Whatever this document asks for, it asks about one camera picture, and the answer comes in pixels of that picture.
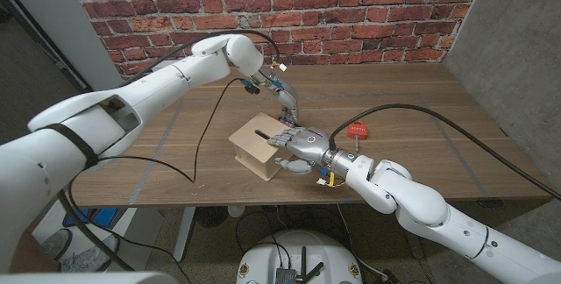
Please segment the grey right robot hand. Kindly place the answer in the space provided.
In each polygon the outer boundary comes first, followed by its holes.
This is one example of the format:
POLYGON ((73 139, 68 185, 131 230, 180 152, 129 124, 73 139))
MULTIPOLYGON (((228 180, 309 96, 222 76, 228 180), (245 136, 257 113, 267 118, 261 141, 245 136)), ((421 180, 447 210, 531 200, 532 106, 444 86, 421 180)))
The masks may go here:
POLYGON ((286 148, 297 160, 276 158, 275 163, 292 174, 304 175, 318 166, 334 174, 346 177, 357 154, 330 148, 329 135, 315 127, 294 127, 267 140, 271 146, 286 148))

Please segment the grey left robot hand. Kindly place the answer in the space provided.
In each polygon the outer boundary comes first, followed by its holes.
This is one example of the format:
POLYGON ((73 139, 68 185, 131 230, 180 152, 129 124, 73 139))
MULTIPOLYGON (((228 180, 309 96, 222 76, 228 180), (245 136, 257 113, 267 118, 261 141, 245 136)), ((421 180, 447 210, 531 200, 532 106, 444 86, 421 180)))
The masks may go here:
POLYGON ((290 126, 299 123, 299 96, 290 83, 283 80, 271 68, 262 67, 252 75, 260 88, 267 89, 281 105, 280 119, 290 126))

